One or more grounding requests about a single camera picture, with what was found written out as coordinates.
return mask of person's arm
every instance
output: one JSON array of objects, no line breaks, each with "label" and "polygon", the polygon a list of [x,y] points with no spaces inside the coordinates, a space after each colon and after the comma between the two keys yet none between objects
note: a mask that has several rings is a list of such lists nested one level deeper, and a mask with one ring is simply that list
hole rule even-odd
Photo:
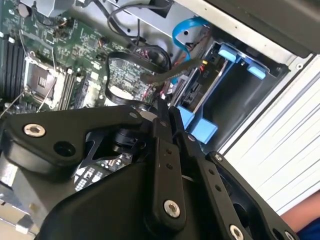
[{"label": "person's arm", "polygon": [[296,233],[312,221],[320,218],[320,191],[284,213],[281,218]]}]

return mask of black cable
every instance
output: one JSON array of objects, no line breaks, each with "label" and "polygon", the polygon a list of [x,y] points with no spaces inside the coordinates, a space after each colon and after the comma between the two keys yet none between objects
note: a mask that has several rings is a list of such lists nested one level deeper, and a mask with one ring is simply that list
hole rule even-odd
[{"label": "black cable", "polygon": [[170,71],[167,71],[162,74],[150,75],[150,74],[143,73],[140,76],[140,80],[145,84],[159,84],[159,83],[177,78],[191,71],[194,68],[200,67],[202,64],[206,64],[206,61],[202,59],[197,59],[197,58],[190,59],[188,61],[184,61],[180,63]]},{"label": "black cable", "polygon": [[[99,8],[99,10],[103,13],[103,15],[106,17],[106,19],[109,19],[110,13],[104,7],[104,5],[99,0],[93,0],[93,2]],[[123,36],[124,38],[128,39],[130,44],[135,45],[135,43],[131,40],[131,37],[128,36],[125,31],[122,30],[122,28],[117,24],[117,22],[113,18],[110,18],[109,23],[112,25],[112,27],[115,29],[115,31],[120,33],[121,36]]]},{"label": "black cable", "polygon": [[[172,68],[171,58],[170,58],[169,54],[162,47],[160,47],[158,45],[139,46],[140,32],[141,32],[140,19],[137,20],[138,21],[137,22],[137,24],[138,24],[137,25],[137,37],[138,38],[136,39],[136,41],[133,41],[131,36],[128,36],[127,33],[122,30],[122,28],[111,17],[111,13],[108,12],[108,10],[104,7],[104,5],[99,0],[93,0],[93,2],[100,9],[100,11],[103,13],[103,15],[107,18],[109,28],[114,32],[114,30],[110,27],[110,24],[111,24],[112,27],[115,29],[115,31],[117,31],[117,33],[119,33],[120,36],[123,36],[124,38],[126,38],[129,42],[129,44],[134,46],[133,52],[135,52],[137,49],[152,50],[163,57],[163,60],[165,61],[164,65],[168,66],[168,69],[171,70],[171,68]],[[165,7],[161,7],[160,9],[166,9],[169,6],[171,6],[172,3],[170,3],[169,5],[167,5]]]},{"label": "black cable", "polygon": [[135,55],[132,55],[130,53],[126,52],[120,52],[120,51],[114,51],[109,53],[109,55],[106,57],[106,62],[105,62],[105,71],[106,71],[106,84],[105,84],[105,96],[113,103],[118,104],[118,105],[128,105],[136,109],[145,109],[148,110],[150,109],[150,112],[156,113],[157,109],[153,107],[152,105],[139,101],[139,100],[130,100],[130,99],[125,99],[120,96],[117,96],[113,94],[110,89],[109,89],[109,83],[111,80],[111,73],[110,73],[110,59],[122,59],[129,61],[131,63],[135,63],[145,69],[148,69],[152,72],[162,74],[165,73],[166,70],[163,68],[158,67],[157,65],[147,62]]},{"label": "black cable", "polygon": [[117,31],[114,31],[112,28],[111,28],[111,22],[110,22],[110,19],[114,19],[114,16],[126,9],[130,9],[130,8],[139,8],[139,9],[152,9],[152,10],[163,10],[163,9],[167,9],[169,7],[172,6],[172,4],[174,3],[173,0],[171,0],[166,6],[152,6],[152,5],[148,5],[148,4],[130,4],[130,5],[125,5],[125,6],[121,6],[119,7],[118,9],[114,10],[113,12],[110,13],[110,16],[107,18],[107,24],[108,24],[108,27],[111,29],[111,31],[113,31],[115,34],[117,35],[120,35],[122,37],[130,37],[131,39],[139,39],[139,36],[128,36],[127,34],[125,34],[125,36],[123,35],[122,32],[117,32]]}]

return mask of blue sleeve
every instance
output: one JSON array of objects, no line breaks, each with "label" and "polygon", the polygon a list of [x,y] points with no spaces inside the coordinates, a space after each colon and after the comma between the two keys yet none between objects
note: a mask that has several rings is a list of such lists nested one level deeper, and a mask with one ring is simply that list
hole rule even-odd
[{"label": "blue sleeve", "polygon": [[300,240],[320,240],[320,218],[314,220],[297,234]]}]

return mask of white louvered panel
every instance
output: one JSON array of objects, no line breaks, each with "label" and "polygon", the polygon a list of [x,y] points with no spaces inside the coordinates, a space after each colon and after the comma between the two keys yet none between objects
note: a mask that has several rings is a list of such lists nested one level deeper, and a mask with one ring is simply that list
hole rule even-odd
[{"label": "white louvered panel", "polygon": [[278,214],[320,189],[319,79],[317,56],[225,155]]}]

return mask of silver screw head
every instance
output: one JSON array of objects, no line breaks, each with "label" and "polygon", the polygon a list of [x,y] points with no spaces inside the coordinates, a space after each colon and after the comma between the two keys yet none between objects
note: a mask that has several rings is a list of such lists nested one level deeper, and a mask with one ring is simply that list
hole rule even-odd
[{"label": "silver screw head", "polygon": [[170,217],[178,218],[180,216],[180,208],[174,201],[167,200],[163,204],[163,208]]},{"label": "silver screw head", "polygon": [[222,161],[222,157],[219,154],[214,155],[214,158],[217,159],[219,162]]},{"label": "silver screw head", "polygon": [[129,115],[130,115],[131,117],[135,118],[135,119],[138,118],[138,115],[135,114],[134,112],[130,112]]},{"label": "silver screw head", "polygon": [[167,123],[165,121],[160,121],[161,125],[164,126],[164,127],[167,127]]},{"label": "silver screw head", "polygon": [[33,138],[41,138],[46,134],[45,128],[35,123],[25,125],[23,131],[26,135]]},{"label": "silver screw head", "polygon": [[286,237],[287,237],[289,240],[295,240],[295,238],[291,235],[290,232],[285,231],[284,233],[285,233]]},{"label": "silver screw head", "polygon": [[236,225],[230,225],[230,233],[235,240],[244,240],[244,234]]},{"label": "silver screw head", "polygon": [[194,138],[194,136],[192,135],[188,135],[188,139],[191,140],[192,142],[194,142],[196,139]]}]

